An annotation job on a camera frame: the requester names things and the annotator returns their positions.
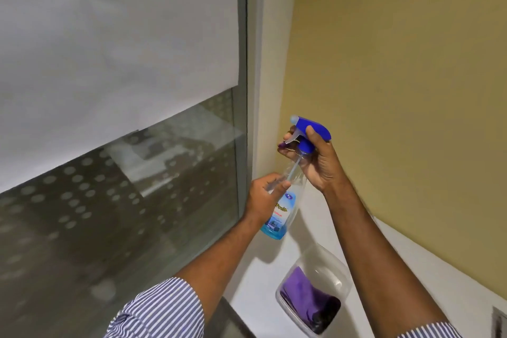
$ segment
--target transparent bottle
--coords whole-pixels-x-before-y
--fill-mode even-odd
[[[289,180],[292,185],[276,204],[271,218],[261,228],[264,234],[273,239],[283,238],[298,212],[306,185],[306,177],[299,163],[289,161],[282,178],[271,183],[266,189],[271,192],[276,184],[284,180]]]

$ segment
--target cleaning cloth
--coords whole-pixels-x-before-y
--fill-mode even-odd
[[[313,287],[299,266],[282,285],[280,295],[316,334],[327,329],[341,306],[337,297]]]

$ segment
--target spray bottle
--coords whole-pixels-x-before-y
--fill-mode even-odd
[[[271,183],[266,189],[271,192],[280,181],[288,180],[292,184],[287,192],[278,201],[271,215],[271,218],[262,226],[261,230],[264,234],[273,239],[282,239],[287,232],[290,224],[298,211],[301,203],[301,197],[306,185],[306,177],[301,171],[299,163],[304,158],[311,156],[315,150],[315,146],[306,137],[307,126],[312,126],[326,142],[331,140],[331,134],[320,123],[313,122],[305,118],[293,115],[290,122],[295,125],[293,135],[285,141],[286,144],[297,142],[298,147],[295,150],[298,158],[295,162],[289,161],[283,176]]]

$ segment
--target glass window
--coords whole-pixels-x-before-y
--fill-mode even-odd
[[[126,302],[238,220],[248,175],[238,5],[237,87],[0,194],[0,336],[102,337]]]

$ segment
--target person's right arm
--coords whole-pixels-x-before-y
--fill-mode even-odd
[[[306,132],[317,150],[312,160],[303,163],[303,172],[326,198],[374,335],[394,338],[415,330],[414,335],[407,336],[459,337],[371,218],[344,173],[332,144],[324,142],[311,127]],[[278,150],[295,158],[294,152],[282,144]]]

